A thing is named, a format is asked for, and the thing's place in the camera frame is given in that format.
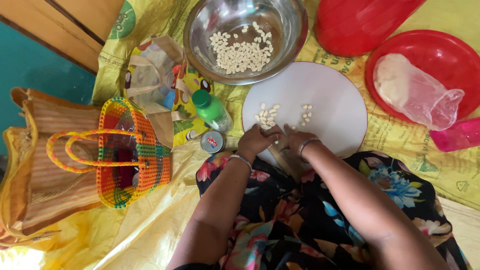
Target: red plastic plate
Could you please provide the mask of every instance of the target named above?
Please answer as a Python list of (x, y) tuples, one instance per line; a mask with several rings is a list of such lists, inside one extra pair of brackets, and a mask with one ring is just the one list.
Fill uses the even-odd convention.
[(365, 65), (368, 91), (391, 115), (414, 123), (385, 103), (375, 90), (373, 69), (378, 59), (389, 53), (403, 54), (410, 63), (433, 76), (447, 89), (462, 89), (465, 95), (458, 107), (458, 120), (480, 106), (480, 56), (467, 43), (447, 33), (413, 30), (387, 39), (372, 52)]

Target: person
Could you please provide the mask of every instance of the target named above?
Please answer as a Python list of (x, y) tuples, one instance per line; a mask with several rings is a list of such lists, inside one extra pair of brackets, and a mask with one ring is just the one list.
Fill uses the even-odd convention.
[(205, 161), (167, 270), (469, 268), (433, 186), (401, 161), (375, 151), (342, 160), (285, 125), (290, 152), (313, 167), (296, 183), (256, 158), (283, 138), (273, 130), (254, 125), (234, 156)]

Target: small tin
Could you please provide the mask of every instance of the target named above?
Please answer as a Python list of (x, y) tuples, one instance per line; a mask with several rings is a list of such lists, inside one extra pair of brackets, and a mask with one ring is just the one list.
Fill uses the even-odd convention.
[(209, 154), (216, 154), (225, 148), (225, 136), (215, 130), (207, 131), (200, 141), (202, 149)]

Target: woven plastic basket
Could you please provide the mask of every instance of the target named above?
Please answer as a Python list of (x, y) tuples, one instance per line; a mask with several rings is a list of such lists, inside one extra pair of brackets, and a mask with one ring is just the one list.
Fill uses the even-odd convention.
[[(131, 114), (134, 131), (115, 129), (119, 119), (125, 114)], [(118, 145), (114, 137), (117, 134), (135, 137), (138, 161), (117, 162)], [(53, 152), (53, 144), (58, 138), (66, 135), (71, 135), (65, 145), (65, 151), (70, 158), (92, 167), (78, 169), (59, 161)], [(72, 152), (73, 143), (82, 139), (98, 140), (97, 161), (79, 158)], [(134, 109), (128, 100), (121, 97), (111, 98), (103, 105), (98, 130), (56, 133), (48, 140), (47, 154), (57, 166), (70, 172), (83, 173), (96, 169), (98, 196), (106, 206), (116, 209), (125, 208), (170, 182), (170, 148), (159, 143), (150, 122), (141, 112)], [(136, 188), (120, 187), (119, 166), (138, 166), (139, 180)]]

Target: yellow tarp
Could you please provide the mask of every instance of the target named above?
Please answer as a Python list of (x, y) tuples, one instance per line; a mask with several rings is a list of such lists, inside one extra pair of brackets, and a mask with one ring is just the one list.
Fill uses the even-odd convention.
[[(312, 29), (318, 0), (304, 0)], [(169, 34), (181, 43), (183, 26), (196, 0), (129, 0), (122, 27), (112, 31), (99, 57), (93, 99), (101, 103), (118, 94), (131, 50), (150, 33)], [(427, 0), (396, 33), (433, 29), (457, 36), (480, 52), (478, 0)], [(312, 31), (297, 61), (326, 64), (347, 76), (359, 89), (368, 111), (368, 130), (360, 150), (379, 150), (401, 159), (419, 176), (431, 181), (445, 197), (480, 209), (479, 147), (442, 153), (420, 125), (389, 116), (376, 105), (364, 83), (368, 55), (351, 59), (325, 52)], [(250, 86), (214, 85), (241, 135), (241, 107)], [(470, 115), (480, 116), (480, 110)], [(229, 137), (234, 147), (238, 138)], [(99, 207), (74, 214), (48, 228), (62, 230), (52, 240), (0, 252), (7, 267), (18, 269), (164, 269), (198, 200), (195, 172), (208, 157), (198, 139), (175, 149), (172, 181), (125, 210)]]

